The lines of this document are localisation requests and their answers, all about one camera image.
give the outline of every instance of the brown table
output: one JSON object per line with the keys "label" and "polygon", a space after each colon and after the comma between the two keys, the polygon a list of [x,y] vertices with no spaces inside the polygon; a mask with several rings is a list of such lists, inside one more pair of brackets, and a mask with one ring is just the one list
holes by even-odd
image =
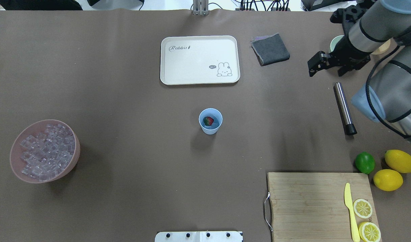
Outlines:
{"label": "brown table", "polygon": [[[307,60],[342,33],[329,16],[0,11],[0,241],[145,242],[157,231],[189,230],[270,241],[267,172],[354,172],[356,155],[367,151],[375,173],[386,150],[411,154],[351,105],[358,134],[344,135],[333,84],[351,97],[373,63],[342,78],[335,69],[309,78]],[[261,67],[251,38],[276,32],[291,58]],[[161,41],[190,35],[235,37],[240,80],[162,84]],[[224,116],[213,136],[197,121],[208,107]],[[25,127],[49,118],[74,129],[80,159],[62,179],[27,184],[10,169],[10,148]],[[411,241],[411,174],[395,192],[371,188],[383,240]]]}

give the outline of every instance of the pink bowl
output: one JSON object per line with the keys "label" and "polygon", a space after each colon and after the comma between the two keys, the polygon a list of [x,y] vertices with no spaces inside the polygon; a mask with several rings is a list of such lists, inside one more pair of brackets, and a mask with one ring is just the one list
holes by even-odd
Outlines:
{"label": "pink bowl", "polygon": [[[24,152],[24,148],[20,146],[20,143],[27,138],[29,135],[37,136],[38,133],[42,132],[44,133],[44,130],[46,129],[47,124],[61,124],[69,128],[72,133],[74,134],[74,140],[75,140],[75,149],[74,149],[74,154],[72,155],[71,161],[69,162],[68,166],[57,176],[55,176],[52,179],[49,179],[47,181],[38,181],[37,179],[34,179],[32,177],[29,177],[25,174],[22,173],[22,169],[25,167],[26,162],[21,159],[21,155]],[[13,170],[14,174],[22,181],[26,181],[28,183],[45,183],[45,182],[50,182],[54,181],[56,179],[59,179],[66,174],[68,174],[77,164],[78,158],[80,156],[80,143],[78,141],[77,135],[75,135],[74,131],[72,128],[65,124],[62,121],[55,120],[55,119],[46,119],[42,121],[38,121],[29,127],[27,127],[25,130],[23,130],[20,135],[16,138],[13,146],[11,147],[11,152],[10,152],[10,164],[11,164],[11,169]]]}

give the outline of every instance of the wooden cutting board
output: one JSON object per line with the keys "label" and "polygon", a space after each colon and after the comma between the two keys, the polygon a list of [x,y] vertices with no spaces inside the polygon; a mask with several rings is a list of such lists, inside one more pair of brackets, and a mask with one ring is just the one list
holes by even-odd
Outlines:
{"label": "wooden cutting board", "polygon": [[274,242],[351,242],[346,183],[352,201],[365,199],[373,207],[370,219],[355,215],[357,224],[379,226],[366,174],[269,172],[267,179]]}

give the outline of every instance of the cutting board handle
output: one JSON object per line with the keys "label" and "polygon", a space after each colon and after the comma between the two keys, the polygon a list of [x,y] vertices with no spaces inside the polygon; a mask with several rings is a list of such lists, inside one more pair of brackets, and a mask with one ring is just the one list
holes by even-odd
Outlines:
{"label": "cutting board handle", "polygon": [[272,227],[271,224],[268,222],[268,220],[267,220],[267,214],[266,214],[266,211],[265,211],[265,204],[266,204],[267,200],[270,202],[270,192],[267,193],[267,197],[266,197],[265,200],[264,200],[264,219],[265,219],[265,222],[267,222],[268,227],[270,227],[270,231],[272,232],[272,231],[273,231],[273,227]]}

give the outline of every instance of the strawberry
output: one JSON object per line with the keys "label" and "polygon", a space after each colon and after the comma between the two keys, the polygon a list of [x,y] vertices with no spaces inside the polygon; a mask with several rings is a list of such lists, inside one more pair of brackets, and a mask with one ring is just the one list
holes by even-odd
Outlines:
{"label": "strawberry", "polygon": [[205,117],[202,121],[205,126],[211,126],[215,120],[211,117]]}

